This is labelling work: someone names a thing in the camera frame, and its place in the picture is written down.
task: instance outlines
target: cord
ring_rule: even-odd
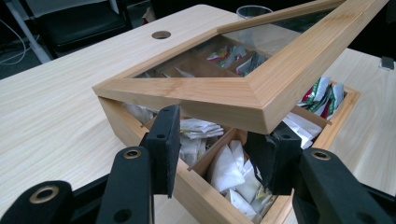
[[[8,59],[5,59],[5,60],[1,61],[0,64],[1,64],[1,65],[14,65],[14,64],[20,63],[20,62],[22,61],[22,59],[24,58],[24,56],[25,56],[25,54],[26,54],[26,51],[29,50],[30,47],[29,47],[29,49],[27,49],[27,48],[26,48],[26,45],[24,44],[24,41],[23,41],[22,38],[17,34],[17,32],[15,32],[11,27],[9,27],[3,20],[0,19],[0,22],[2,22],[6,27],[8,27],[8,29],[9,29],[10,31],[12,31],[12,33],[14,33],[14,34],[18,37],[18,39],[21,41],[21,43],[22,43],[22,45],[23,45],[23,52],[22,52],[22,53],[16,54],[16,55],[14,55],[14,56],[12,56],[12,57],[10,57],[10,58],[8,58]],[[11,60],[11,59],[13,59],[13,58],[16,58],[16,57],[20,56],[21,54],[22,54],[22,56],[20,57],[20,59],[19,59],[17,62],[15,62],[15,63],[4,63],[4,62],[7,62],[7,61],[9,61],[9,60]]]

